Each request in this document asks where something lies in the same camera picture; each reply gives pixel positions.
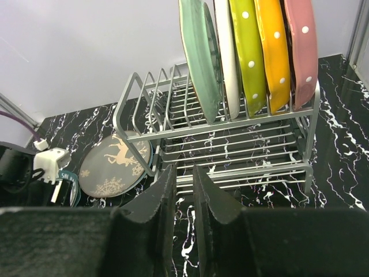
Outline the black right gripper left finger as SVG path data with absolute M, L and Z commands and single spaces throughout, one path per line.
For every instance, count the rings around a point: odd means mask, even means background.
M 2 276 L 168 276 L 176 166 L 122 207 L 1 209 Z

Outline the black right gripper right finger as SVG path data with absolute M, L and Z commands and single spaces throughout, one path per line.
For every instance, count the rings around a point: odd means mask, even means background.
M 250 208 L 193 168 L 201 276 L 367 276 L 368 213 Z

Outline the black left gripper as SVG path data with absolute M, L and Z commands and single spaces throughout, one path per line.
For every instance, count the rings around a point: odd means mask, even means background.
M 2 207 L 70 207 L 71 181 L 56 180 L 52 185 L 33 177 L 36 153 L 1 142 Z

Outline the teal lettered plate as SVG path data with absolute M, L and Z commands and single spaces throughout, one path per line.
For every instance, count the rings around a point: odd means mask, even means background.
M 70 206 L 76 207 L 81 198 L 81 188 L 78 182 L 78 176 L 75 173 L 67 170 L 60 170 L 58 173 L 57 180 L 67 180 L 71 181 L 71 191 L 70 191 Z

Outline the mint green plate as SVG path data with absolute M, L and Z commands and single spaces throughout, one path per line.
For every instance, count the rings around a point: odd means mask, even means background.
M 191 81 L 204 117 L 213 123 L 223 99 L 223 85 L 217 36 L 207 3 L 180 0 L 179 20 Z

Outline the white blue striped plate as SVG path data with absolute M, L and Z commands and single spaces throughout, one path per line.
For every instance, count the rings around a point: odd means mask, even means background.
M 242 89 L 239 81 L 231 11 L 229 1 L 215 0 L 213 4 L 229 116 L 231 119 L 236 119 L 240 113 L 240 93 Z

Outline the orange dotted plate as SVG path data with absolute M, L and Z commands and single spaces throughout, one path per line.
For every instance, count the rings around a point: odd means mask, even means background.
M 255 1 L 254 5 L 262 43 L 270 110 L 275 114 L 289 102 L 291 90 L 283 12 L 278 0 Z

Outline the green dotted plate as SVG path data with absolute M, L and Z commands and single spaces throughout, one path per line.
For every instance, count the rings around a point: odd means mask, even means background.
M 249 116 L 266 104 L 266 78 L 257 15 L 251 0 L 230 0 L 236 50 Z

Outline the pink dotted plate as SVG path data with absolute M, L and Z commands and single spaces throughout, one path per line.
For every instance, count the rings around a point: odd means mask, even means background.
M 294 109 L 299 110 L 315 95 L 318 81 L 318 43 L 311 1 L 284 1 L 295 80 Z

